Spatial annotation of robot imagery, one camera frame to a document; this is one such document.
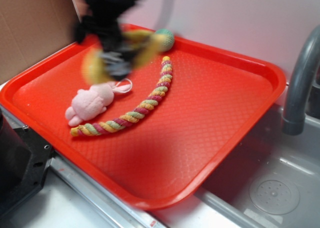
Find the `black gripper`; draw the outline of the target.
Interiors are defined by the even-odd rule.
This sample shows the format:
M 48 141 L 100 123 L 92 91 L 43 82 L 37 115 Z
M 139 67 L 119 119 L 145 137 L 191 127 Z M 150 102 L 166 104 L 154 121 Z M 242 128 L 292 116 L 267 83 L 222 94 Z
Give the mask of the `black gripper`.
M 121 81 L 131 73 L 133 59 L 138 54 L 121 34 L 118 22 L 103 27 L 98 25 L 92 16 L 85 15 L 73 29 L 74 40 L 81 44 L 87 35 L 96 35 L 102 50 L 95 51 L 93 57 L 102 62 L 102 74 L 95 74 L 93 65 L 87 65 L 91 79 L 105 77 Z

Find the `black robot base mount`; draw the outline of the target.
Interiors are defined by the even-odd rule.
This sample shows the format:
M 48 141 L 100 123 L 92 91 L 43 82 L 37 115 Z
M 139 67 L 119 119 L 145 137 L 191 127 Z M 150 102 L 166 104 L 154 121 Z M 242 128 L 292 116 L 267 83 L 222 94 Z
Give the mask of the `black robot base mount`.
M 13 128 L 0 113 L 0 217 L 44 186 L 52 146 L 29 127 Z

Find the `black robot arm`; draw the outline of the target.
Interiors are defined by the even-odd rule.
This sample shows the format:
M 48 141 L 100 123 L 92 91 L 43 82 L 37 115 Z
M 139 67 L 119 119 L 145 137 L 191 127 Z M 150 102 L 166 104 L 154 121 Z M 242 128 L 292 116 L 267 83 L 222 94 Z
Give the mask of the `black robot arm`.
M 102 46 L 103 72 L 115 81 L 126 78 L 133 69 L 137 52 L 129 47 L 119 25 L 119 17 L 136 4 L 137 0 L 84 0 L 88 13 L 75 26 L 74 40 L 81 44 L 94 34 Z

